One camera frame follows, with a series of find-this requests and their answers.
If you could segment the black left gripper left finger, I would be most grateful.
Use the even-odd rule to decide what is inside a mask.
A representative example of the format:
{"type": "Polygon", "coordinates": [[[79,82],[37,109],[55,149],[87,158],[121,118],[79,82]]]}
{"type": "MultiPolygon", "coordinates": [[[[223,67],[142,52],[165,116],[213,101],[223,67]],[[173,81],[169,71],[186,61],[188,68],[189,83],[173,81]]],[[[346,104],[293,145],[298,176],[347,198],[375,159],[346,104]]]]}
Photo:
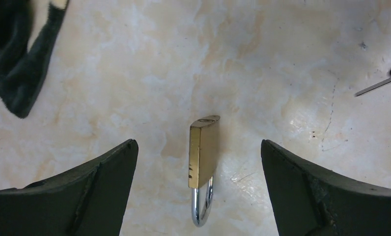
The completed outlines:
{"type": "Polygon", "coordinates": [[[137,165],[129,139],[24,188],[0,190],[0,236],[117,236],[137,165]]]}

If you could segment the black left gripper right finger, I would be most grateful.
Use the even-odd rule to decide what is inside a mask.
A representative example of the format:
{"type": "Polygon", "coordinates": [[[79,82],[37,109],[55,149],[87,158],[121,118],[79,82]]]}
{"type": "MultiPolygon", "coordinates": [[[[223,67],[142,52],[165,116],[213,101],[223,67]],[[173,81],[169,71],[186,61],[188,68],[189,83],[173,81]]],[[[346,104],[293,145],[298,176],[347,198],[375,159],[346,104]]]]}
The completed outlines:
{"type": "Polygon", "coordinates": [[[391,189],[361,182],[263,140],[261,159],[281,236],[391,236],[391,189]]]}

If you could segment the silver padlock keys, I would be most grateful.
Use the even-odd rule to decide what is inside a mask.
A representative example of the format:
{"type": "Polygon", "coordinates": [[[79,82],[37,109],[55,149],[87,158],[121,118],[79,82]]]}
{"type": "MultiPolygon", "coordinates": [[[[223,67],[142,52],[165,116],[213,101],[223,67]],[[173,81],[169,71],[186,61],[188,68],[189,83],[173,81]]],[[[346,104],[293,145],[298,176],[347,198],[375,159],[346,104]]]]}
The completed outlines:
{"type": "Polygon", "coordinates": [[[371,86],[369,86],[369,87],[367,87],[367,88],[365,88],[365,89],[363,89],[361,91],[356,92],[354,94],[354,96],[358,97],[358,96],[364,95],[364,94],[366,94],[368,92],[371,92],[371,91],[373,91],[375,89],[378,89],[378,88],[383,87],[383,86],[388,85],[388,84],[391,84],[391,77],[386,79],[386,80],[380,81],[380,82],[378,82],[378,83],[376,83],[374,85],[371,85],[371,86]]]}

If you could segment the brass padlock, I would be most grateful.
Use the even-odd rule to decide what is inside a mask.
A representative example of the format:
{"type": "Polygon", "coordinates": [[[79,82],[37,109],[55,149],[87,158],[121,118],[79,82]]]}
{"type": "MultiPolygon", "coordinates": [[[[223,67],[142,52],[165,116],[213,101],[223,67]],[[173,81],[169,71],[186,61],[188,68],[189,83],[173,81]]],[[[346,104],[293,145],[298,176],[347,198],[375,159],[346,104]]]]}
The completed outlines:
{"type": "Polygon", "coordinates": [[[192,195],[192,221],[207,222],[214,196],[214,174],[220,149],[220,116],[199,118],[190,125],[188,187],[192,195]]]}

